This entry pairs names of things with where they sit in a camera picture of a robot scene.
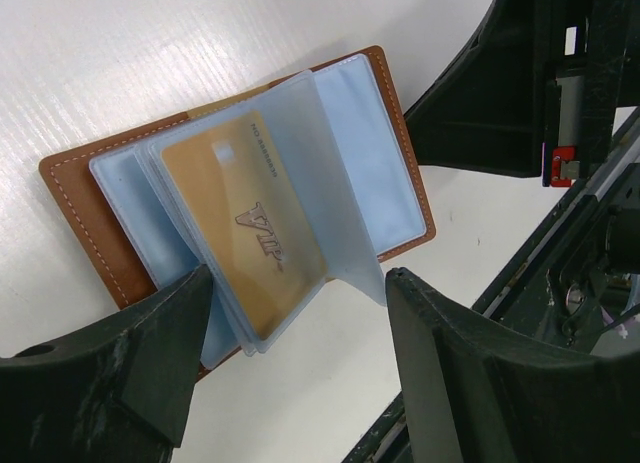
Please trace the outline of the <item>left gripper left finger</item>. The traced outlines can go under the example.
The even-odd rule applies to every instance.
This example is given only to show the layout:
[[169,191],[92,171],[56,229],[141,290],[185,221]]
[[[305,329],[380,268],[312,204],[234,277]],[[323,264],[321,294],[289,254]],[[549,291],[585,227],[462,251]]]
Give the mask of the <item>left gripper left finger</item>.
[[4,462],[168,462],[185,433],[213,296],[200,266],[1,361]]

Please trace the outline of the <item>brown leather card holder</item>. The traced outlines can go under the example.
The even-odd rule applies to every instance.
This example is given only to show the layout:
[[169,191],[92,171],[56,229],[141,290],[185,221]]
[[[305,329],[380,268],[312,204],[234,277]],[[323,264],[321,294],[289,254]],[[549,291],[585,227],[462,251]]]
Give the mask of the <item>brown leather card holder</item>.
[[38,169],[120,308],[212,271],[202,373],[267,351],[333,280],[384,304],[382,262],[436,234],[378,46]]

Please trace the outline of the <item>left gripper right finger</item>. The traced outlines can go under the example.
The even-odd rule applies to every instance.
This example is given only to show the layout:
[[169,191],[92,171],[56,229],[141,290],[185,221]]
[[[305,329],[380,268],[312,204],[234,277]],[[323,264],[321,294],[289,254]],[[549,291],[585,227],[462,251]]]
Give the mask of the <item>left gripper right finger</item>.
[[417,462],[635,462],[639,357],[524,336],[405,268],[387,308]]

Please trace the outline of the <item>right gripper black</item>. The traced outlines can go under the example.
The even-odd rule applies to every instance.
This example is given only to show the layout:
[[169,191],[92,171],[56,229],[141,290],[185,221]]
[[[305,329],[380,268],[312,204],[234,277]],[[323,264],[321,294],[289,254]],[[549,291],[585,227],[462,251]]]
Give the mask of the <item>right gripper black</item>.
[[639,103],[639,0],[493,0],[406,112],[417,161],[568,187],[615,148],[618,108]]

